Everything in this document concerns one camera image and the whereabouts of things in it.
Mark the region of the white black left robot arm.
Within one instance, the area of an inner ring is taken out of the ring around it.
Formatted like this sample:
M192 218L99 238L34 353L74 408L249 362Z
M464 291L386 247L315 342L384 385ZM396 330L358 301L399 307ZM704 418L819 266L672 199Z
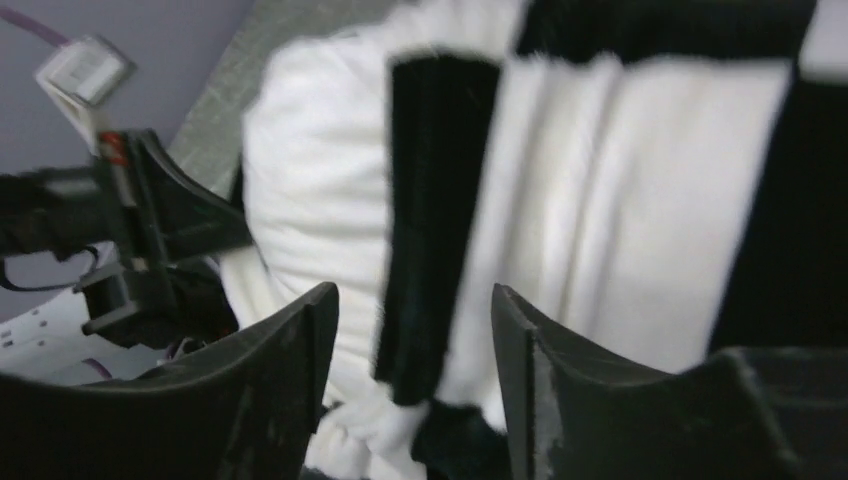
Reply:
M152 130L104 131L82 167L1 178L1 255L87 253L78 280L1 325L1 369L46 379L139 345L174 356L238 328L212 257L251 244L242 189L187 176Z

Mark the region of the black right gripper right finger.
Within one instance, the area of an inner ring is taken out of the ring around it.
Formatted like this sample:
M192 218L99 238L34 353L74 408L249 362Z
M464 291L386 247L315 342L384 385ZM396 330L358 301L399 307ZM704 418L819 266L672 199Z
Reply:
M623 358L513 289L491 300L517 479L843 479L847 354L730 348L679 374Z

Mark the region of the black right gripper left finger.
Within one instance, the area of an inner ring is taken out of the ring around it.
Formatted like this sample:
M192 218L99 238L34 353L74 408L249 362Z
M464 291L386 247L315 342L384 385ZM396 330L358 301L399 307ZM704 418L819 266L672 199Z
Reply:
M321 416L339 292L134 380L1 380L5 479L296 479Z

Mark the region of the black white checkered pillowcase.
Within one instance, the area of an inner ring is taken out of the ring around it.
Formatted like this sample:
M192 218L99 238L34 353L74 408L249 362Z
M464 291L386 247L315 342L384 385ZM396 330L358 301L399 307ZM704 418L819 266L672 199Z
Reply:
M505 52L390 67L391 409L350 427L374 451L514 477L496 285L668 374L847 354L845 2L533 1Z

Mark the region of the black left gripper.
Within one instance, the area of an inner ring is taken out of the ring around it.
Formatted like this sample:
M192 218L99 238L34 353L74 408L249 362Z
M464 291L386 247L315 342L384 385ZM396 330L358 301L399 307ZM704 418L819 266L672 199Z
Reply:
M237 331L221 283L189 265L251 245L244 210L187 176L150 129L98 140L92 175L117 259L75 288L90 316L83 334L162 349Z

